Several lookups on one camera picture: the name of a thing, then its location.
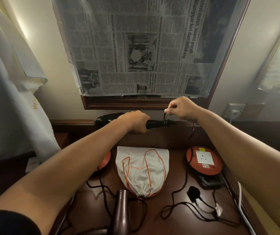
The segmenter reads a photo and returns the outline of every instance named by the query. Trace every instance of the drawstring bag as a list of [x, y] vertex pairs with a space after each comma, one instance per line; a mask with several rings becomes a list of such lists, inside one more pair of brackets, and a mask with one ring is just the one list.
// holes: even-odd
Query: drawstring bag
[[120, 179], [138, 198], [156, 195], [169, 171], [167, 149], [117, 147], [116, 166]]

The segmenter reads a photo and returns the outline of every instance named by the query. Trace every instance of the black sleeve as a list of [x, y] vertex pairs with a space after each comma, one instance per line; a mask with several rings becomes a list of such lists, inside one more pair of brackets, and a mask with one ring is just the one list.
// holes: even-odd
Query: black sleeve
[[28, 217], [0, 210], [0, 235], [41, 235], [38, 226]]

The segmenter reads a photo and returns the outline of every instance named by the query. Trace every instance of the person's left hand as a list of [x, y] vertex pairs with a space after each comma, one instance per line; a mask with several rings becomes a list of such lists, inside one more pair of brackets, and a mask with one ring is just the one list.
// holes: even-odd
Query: person's left hand
[[146, 133], [146, 122], [150, 119], [150, 117], [137, 110], [127, 112], [119, 116], [117, 119], [124, 121], [124, 123], [128, 126], [128, 132]]

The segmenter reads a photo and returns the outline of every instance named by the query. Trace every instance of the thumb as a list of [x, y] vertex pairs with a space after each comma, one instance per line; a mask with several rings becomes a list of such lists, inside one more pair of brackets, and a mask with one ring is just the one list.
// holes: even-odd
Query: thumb
[[169, 115], [174, 115], [174, 114], [176, 114], [176, 110], [177, 110], [177, 108], [167, 108], [164, 110], [164, 112]]

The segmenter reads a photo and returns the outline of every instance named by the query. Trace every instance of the newspaper article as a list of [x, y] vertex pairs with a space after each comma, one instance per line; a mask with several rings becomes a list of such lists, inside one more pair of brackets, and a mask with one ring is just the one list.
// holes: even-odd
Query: newspaper article
[[87, 96], [202, 96], [238, 2], [56, 0]]

